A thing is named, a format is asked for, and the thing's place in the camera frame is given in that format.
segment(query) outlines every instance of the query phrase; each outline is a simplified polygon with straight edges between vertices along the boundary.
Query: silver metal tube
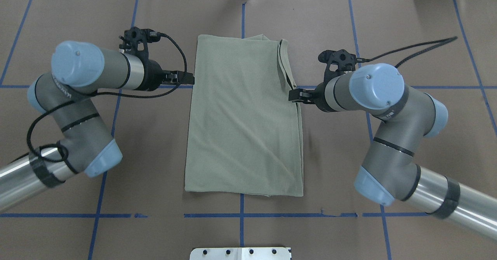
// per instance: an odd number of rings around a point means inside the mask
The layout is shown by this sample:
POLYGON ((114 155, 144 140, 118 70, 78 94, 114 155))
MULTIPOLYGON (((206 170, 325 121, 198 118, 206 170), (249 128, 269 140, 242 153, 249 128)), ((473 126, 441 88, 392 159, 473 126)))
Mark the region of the silver metal tube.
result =
POLYGON ((442 205, 447 193, 447 178, 421 167, 421 176, 416 190, 407 203, 424 212, 431 213, 442 205))
MULTIPOLYGON (((46 148, 41 152, 43 157, 59 159, 57 148, 46 148)), ((66 163, 46 162, 47 169, 59 180, 64 181, 75 175, 67 167, 66 163)), ((48 187, 43 184, 34 174, 29 156, 25 156, 0 169, 0 212, 31 198, 48 187)))
MULTIPOLYGON (((497 241, 497 199, 459 184, 460 197, 455 210, 445 219, 497 241)), ((440 208, 448 190, 447 178, 426 168, 408 204, 427 213, 440 208)))
POLYGON ((497 199, 463 184, 456 210, 447 221, 497 241, 497 199))

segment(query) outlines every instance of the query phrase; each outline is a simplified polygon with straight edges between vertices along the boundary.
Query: metal bracket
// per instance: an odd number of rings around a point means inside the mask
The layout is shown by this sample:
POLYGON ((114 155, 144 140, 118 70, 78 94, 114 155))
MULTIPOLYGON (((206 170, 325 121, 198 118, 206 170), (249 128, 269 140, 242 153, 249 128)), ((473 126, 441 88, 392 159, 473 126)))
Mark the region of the metal bracket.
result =
POLYGON ((196 248, 190 253, 190 260, 291 260, 292 249, 269 248, 196 248))

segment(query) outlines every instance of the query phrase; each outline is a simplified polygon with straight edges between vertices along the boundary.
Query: black velcro strap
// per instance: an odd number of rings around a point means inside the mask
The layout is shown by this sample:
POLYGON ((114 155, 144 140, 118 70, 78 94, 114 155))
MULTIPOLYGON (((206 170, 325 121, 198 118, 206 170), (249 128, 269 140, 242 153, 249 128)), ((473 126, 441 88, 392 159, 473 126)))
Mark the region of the black velcro strap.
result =
MULTIPOLYGON (((41 154, 41 150, 39 148, 37 148, 36 152, 41 154)), ((65 182, 60 181, 53 173, 48 172, 45 161, 34 155, 32 152, 30 152, 30 165, 36 177, 38 177, 38 179, 48 188, 54 188, 55 186, 61 185, 65 182)))
POLYGON ((407 155, 409 155, 411 157, 414 157, 414 152, 412 152, 410 150, 407 150, 407 149, 405 149, 403 147, 400 147, 400 146, 398 146, 398 145, 396 145, 394 143, 391 143, 389 141, 385 141, 385 140, 383 140, 381 138, 373 138, 373 141, 376 141, 377 143, 381 143, 382 145, 386 145, 388 147, 392 147, 394 150, 399 150, 402 153, 405 153, 405 154, 407 154, 407 155))
POLYGON ((459 186, 459 182, 455 181, 452 178, 447 178, 447 194, 445 194, 445 199, 443 200, 442 205, 432 212, 428 213, 433 215, 438 219, 445 219, 449 217, 459 205, 459 198, 461 197, 461 187, 459 186))

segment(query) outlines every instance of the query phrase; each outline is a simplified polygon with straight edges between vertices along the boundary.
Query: black cable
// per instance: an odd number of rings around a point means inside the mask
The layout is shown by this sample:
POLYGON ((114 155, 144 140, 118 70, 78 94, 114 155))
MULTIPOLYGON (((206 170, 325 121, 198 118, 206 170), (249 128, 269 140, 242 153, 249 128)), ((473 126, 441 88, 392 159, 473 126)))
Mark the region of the black cable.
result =
MULTIPOLYGON (((183 51, 181 50, 181 48, 179 47, 179 45, 174 41, 174 39, 172 39, 170 36, 168 36, 165 33, 159 33, 159 32, 157 32, 157 35, 159 35, 160 37, 165 37, 165 38, 169 39, 172 42, 172 44, 174 44, 174 46, 176 46, 176 49, 178 49, 179 53, 181 54, 181 57, 183 58, 184 72, 187 73, 188 72, 188 66, 186 64, 186 56, 183 53, 183 51)), ((99 92, 99 93, 93 94, 91 96, 112 95, 112 96, 121 96, 121 97, 127 97, 127 98, 137 98, 137 99, 158 98, 158 97, 163 97, 165 95, 168 95, 168 94, 174 92, 174 90, 178 89, 179 85, 181 84, 181 80, 182 79, 183 79, 183 77, 181 77, 181 79, 178 79, 178 83, 171 90, 169 90, 169 91, 167 91, 167 92, 165 92, 163 94, 158 94, 158 95, 140 96, 140 95, 129 95, 129 94, 115 93, 115 92, 99 92)))
POLYGON ((431 51, 433 49, 436 49, 437 47, 440 47, 440 46, 443 46, 443 45, 446 45, 446 44, 449 44, 451 42, 454 42, 455 40, 457 39, 457 37, 450 37, 450 38, 447 38, 445 40, 445 42, 440 42, 438 44, 435 44, 433 46, 430 46, 428 47, 427 49, 423 49, 422 51, 417 51, 416 53, 414 54, 411 54, 409 56, 407 56, 406 58, 404 58, 402 61, 400 61, 397 65, 395 65, 396 68, 400 67, 402 64, 404 64, 405 62, 407 62, 408 60, 411 60, 412 58, 418 56, 418 55, 421 55, 423 53, 426 53, 428 51, 431 51))
POLYGON ((366 58, 357 58, 357 61, 359 63, 366 63, 366 62, 371 62, 371 61, 374 61, 378 58, 381 58, 383 56, 386 56, 386 55, 389 55, 389 54, 392 54, 392 53, 396 53, 396 52, 399 52, 399 51, 404 51, 405 49, 411 49, 413 47, 417 47, 417 46, 422 46, 422 45, 428 45, 428 44, 435 44, 433 46, 430 46, 428 47, 427 49, 423 49, 422 51, 418 51, 412 55, 409 55, 408 57, 404 58, 402 61, 400 61, 397 65, 395 65, 396 68, 400 67, 400 65, 404 64, 405 62, 407 62, 408 60, 418 56, 418 55, 421 55, 423 53, 426 53, 428 51, 431 51, 433 49, 436 49, 437 47, 440 47, 440 46, 443 46, 443 45, 446 45, 448 43, 451 43, 453 41, 455 41, 457 39, 457 37, 449 37, 449 38, 445 38, 445 39, 440 39, 440 40, 433 40, 431 42, 421 42, 420 44, 413 44, 413 45, 409 45, 409 46, 406 46, 406 47, 402 47, 400 49, 395 49, 395 50, 392 50, 392 51, 388 51, 387 53, 383 53, 381 55, 378 55, 374 58, 371 58, 371 59, 366 59, 366 58))
POLYGON ((30 128, 28 129, 28 133, 26 135, 26 143, 28 145, 28 149, 30 150, 30 152, 32 154, 35 154, 37 157, 40 157, 41 159, 45 160, 45 161, 48 161, 48 162, 52 162, 52 163, 57 163, 57 162, 63 162, 65 160, 67 160, 67 157, 69 156, 69 151, 67 150, 67 148, 63 145, 61 145, 60 143, 52 143, 50 145, 43 145, 40 147, 40 151, 43 149, 43 148, 48 148, 48 147, 57 147, 60 150, 63 150, 63 153, 62 153, 62 158, 61 159, 58 159, 58 160, 53 160, 53 159, 49 159, 49 158, 46 158, 46 157, 43 157, 41 154, 39 154, 36 150, 34 150, 34 147, 31 143, 31 134, 33 133, 33 130, 34 130, 34 127, 36 126, 36 124, 42 120, 44 117, 46 117, 47 115, 49 115, 50 113, 53 113, 54 111, 60 109, 60 108, 63 108, 65 106, 69 106, 71 104, 73 104, 74 102, 73 101, 69 101, 69 102, 65 102, 61 105, 58 105, 56 106, 55 108, 51 109, 51 110, 48 110, 46 111, 45 113, 43 113, 42 115, 38 116, 38 118, 36 118, 32 124, 30 125, 30 128))
MULTIPOLYGON (((165 38, 169 39, 172 42, 172 44, 174 44, 174 46, 178 49, 179 53, 181 54, 181 57, 183 58, 184 72, 187 73, 188 72, 188 65, 186 63, 186 56, 183 53, 183 51, 181 50, 181 48, 179 47, 179 45, 174 41, 174 39, 172 39, 169 35, 167 35, 165 33, 159 33, 159 32, 157 32, 157 35, 159 35, 160 37, 165 37, 165 38)), ((138 98, 138 99, 158 98, 158 97, 163 97, 165 95, 169 95, 170 93, 174 92, 174 90, 178 89, 179 85, 181 84, 182 79, 183 79, 183 77, 181 77, 181 78, 178 77, 178 83, 176 84, 176 86, 174 86, 171 90, 169 90, 169 91, 167 91, 167 92, 165 92, 163 94, 158 94, 158 95, 139 96, 139 95, 128 95, 128 94, 114 93, 114 92, 99 92, 99 93, 96 93, 96 94, 93 94, 93 95, 89 95, 89 96, 93 97, 93 96, 100 96, 100 95, 113 95, 113 96, 121 96, 121 97, 128 97, 128 98, 138 98)), ((71 104, 74 104, 74 102, 73 101, 68 101, 68 102, 65 102, 65 103, 63 103, 61 105, 58 105, 58 106, 54 107, 53 109, 46 111, 45 113, 43 113, 42 115, 40 115, 38 118, 36 118, 32 122, 32 124, 30 125, 30 128, 28 129, 27 135, 26 135, 26 143, 28 145, 28 149, 30 150, 30 152, 32 152, 33 154, 35 154, 37 157, 39 157, 39 158, 41 158, 41 159, 43 159, 45 161, 52 162, 52 163, 63 162, 63 161, 67 160, 67 158, 69 156, 69 150, 67 149, 67 147, 61 145, 60 142, 52 143, 52 144, 49 144, 49 145, 42 145, 42 146, 40 146, 40 150, 42 150, 43 148, 56 147, 59 150, 59 153, 61 154, 61 157, 62 157, 61 159, 53 160, 53 159, 49 159, 49 158, 43 157, 41 154, 39 154, 38 152, 36 152, 36 150, 34 150, 34 147, 33 147, 32 143, 31 143, 31 135, 33 133, 33 130, 34 130, 36 124, 38 122, 40 122, 43 118, 45 118, 46 116, 50 115, 54 111, 56 111, 58 109, 61 109, 61 108, 65 107, 65 106, 69 106, 71 104)), ((26 155, 28 155, 28 154, 24 154, 23 156, 18 157, 14 161, 17 161, 18 159, 21 159, 22 157, 24 157, 26 155)))

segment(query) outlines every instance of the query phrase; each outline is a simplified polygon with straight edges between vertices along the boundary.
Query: olive green cloth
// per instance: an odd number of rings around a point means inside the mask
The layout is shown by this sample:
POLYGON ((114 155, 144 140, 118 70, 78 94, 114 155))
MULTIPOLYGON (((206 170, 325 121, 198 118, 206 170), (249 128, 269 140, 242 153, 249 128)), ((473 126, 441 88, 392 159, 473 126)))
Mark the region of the olive green cloth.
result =
POLYGON ((200 35, 186 191, 303 196, 300 105, 288 42, 200 35))

